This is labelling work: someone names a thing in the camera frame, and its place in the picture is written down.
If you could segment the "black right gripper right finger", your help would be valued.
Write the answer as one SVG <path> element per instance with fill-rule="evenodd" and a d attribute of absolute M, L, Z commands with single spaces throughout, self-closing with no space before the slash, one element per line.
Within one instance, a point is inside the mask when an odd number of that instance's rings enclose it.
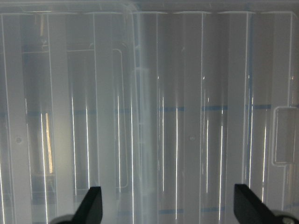
<path fill-rule="evenodd" d="M 234 186 L 234 215 L 240 224 L 275 224 L 275 215 L 246 184 Z"/>

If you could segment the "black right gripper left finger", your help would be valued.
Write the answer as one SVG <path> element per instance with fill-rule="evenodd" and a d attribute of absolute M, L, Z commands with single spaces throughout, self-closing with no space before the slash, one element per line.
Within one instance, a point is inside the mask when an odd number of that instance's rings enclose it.
<path fill-rule="evenodd" d="M 101 187 L 90 187 L 73 216 L 74 224 L 100 224 L 103 218 Z"/>

